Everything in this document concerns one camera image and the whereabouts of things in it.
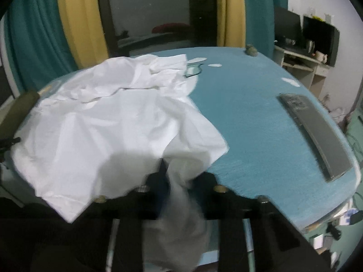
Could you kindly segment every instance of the small green object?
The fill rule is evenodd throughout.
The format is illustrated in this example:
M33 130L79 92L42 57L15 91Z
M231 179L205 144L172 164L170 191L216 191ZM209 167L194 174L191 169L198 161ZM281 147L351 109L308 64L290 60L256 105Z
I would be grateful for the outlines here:
M256 57L258 54L257 49L253 45L247 45L245 53L249 56Z

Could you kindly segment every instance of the yellow curtain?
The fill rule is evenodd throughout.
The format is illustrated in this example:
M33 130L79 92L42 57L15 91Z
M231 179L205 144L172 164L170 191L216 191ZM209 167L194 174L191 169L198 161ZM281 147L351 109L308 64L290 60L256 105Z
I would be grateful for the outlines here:
M58 7L78 67L90 67L108 59L98 0L58 0Z
M217 46L245 47L245 0L217 0Z

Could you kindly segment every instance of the crumpled white garment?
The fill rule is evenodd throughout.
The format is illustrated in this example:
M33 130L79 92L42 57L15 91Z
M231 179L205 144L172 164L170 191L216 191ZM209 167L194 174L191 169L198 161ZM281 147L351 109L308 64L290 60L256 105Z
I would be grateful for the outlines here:
M111 58L82 70L31 111L12 149L18 172L68 222L100 195L142 184L165 158L171 194L148 223L145 250L177 271L193 270L208 244L185 186L228 150L188 97L197 76L185 71L185 55Z

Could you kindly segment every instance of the blue table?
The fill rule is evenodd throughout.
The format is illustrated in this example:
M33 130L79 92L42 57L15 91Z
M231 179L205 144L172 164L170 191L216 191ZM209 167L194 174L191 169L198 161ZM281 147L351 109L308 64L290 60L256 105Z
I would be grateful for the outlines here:
M229 151L209 169L239 195L267 195L302 229L352 197L360 173L354 168L327 183L307 141L277 100L280 93L306 95L316 104L355 157L340 129L304 87L282 81L292 75L267 57L247 56L244 49L199 47L156 52L206 57L190 97L224 136ZM220 63L222 67L209 67Z

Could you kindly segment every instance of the green floor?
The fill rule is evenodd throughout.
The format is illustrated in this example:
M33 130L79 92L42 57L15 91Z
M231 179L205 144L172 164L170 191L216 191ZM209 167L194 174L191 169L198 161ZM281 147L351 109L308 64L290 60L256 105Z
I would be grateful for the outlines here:
M349 123L346 136L358 162L361 162L363 160L363 124L358 119L359 115L361 115L363 119L363 114L358 111L354 112L352 121ZM357 192L363 195L363 183L358 186ZM357 207L360 210L363 210L363 200L358 195L355 195L355 201ZM306 234L305 238L309 239L314 235L325 233L326 227L326 224L323 224L318 229ZM352 254L363 236L363 221L352 226L338 226L337 228L342 231L342 237L339 241L333 242L330 251L337 252L338 254L342 253L340 257L340 265L338 267L340 268L348 260L349 256Z

